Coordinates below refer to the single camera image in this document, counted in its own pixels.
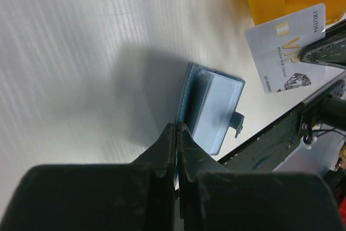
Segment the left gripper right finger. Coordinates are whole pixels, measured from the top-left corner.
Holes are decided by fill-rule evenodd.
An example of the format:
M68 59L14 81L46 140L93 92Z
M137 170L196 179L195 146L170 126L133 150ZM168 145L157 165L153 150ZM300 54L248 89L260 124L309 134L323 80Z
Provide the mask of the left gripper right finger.
M185 230L337 230L338 207L317 175L231 171L209 156L181 123L177 130Z

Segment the silver card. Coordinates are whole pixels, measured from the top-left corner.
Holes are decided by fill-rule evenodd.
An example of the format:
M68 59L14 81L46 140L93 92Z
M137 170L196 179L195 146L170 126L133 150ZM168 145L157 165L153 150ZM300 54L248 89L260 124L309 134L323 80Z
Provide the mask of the silver card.
M299 58L304 47L325 37L323 3L249 28L245 36L265 93L306 87L325 79L325 67Z

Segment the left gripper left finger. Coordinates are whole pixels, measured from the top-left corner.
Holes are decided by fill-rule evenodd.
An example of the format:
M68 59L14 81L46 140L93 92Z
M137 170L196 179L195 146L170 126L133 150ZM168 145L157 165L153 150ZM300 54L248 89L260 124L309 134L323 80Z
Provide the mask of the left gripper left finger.
M43 164L19 182L1 230L172 230L176 127L129 164Z

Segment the blue leather card holder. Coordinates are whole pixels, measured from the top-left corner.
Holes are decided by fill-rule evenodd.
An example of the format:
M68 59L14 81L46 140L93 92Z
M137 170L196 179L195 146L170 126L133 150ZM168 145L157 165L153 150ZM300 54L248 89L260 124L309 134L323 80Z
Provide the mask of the blue leather card holder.
M244 115L236 108L245 81L221 71L189 63L176 116L185 123L194 141L209 155L218 155L229 128L237 137Z

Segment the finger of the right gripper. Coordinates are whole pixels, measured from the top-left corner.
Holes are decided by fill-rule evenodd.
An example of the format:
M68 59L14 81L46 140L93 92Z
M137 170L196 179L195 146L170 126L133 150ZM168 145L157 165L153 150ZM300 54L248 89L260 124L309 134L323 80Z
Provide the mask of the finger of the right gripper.
M325 38L303 47L300 62L345 70L345 19L328 28Z

